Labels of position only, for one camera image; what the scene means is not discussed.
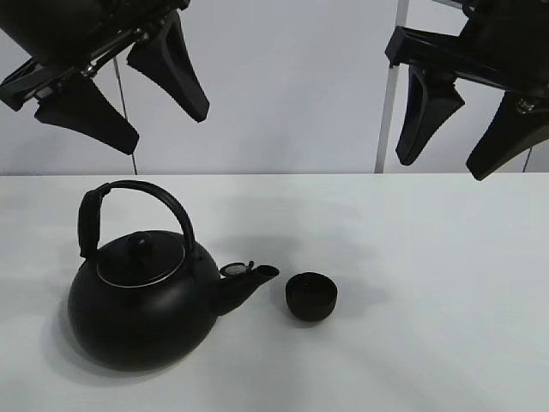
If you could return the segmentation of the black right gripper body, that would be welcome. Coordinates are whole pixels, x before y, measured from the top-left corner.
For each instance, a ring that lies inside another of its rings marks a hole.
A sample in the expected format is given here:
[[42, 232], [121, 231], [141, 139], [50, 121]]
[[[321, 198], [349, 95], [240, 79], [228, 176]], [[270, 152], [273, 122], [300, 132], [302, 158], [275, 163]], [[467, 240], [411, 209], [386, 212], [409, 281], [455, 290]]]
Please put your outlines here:
[[385, 49], [407, 64], [531, 97], [548, 95], [548, 2], [461, 1], [458, 35], [397, 26]]

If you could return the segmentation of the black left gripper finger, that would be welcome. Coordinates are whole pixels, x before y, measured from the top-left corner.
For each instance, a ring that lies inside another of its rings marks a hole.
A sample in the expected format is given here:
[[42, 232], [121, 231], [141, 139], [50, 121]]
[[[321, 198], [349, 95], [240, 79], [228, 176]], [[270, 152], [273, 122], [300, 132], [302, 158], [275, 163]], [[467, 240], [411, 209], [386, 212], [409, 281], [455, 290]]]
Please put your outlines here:
[[196, 122], [204, 121], [209, 100], [190, 61], [178, 12], [156, 21], [146, 34], [131, 48], [127, 64], [167, 92]]
[[126, 155], [139, 141], [136, 129], [101, 93], [94, 81], [75, 74], [60, 88], [39, 101], [34, 117], [42, 124], [73, 130]]

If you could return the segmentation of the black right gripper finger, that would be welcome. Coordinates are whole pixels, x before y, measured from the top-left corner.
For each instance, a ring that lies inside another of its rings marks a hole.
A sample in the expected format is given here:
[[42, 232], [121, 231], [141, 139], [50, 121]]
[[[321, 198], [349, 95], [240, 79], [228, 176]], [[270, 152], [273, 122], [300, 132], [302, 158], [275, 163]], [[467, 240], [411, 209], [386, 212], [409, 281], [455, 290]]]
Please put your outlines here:
[[396, 146], [403, 166], [411, 166], [438, 129], [465, 105], [455, 81], [447, 72], [409, 66], [407, 110]]
[[548, 98], [505, 92], [466, 166], [481, 181], [524, 151], [548, 140]]

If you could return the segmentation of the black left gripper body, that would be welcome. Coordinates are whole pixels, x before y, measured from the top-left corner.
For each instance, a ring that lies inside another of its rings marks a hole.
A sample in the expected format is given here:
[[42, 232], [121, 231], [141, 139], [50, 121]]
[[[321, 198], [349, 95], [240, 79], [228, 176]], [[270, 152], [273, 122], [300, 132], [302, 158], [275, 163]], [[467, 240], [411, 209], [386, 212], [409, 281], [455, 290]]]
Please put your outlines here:
[[2, 1], [1, 30], [32, 63], [82, 67], [118, 32], [188, 6], [187, 1]]

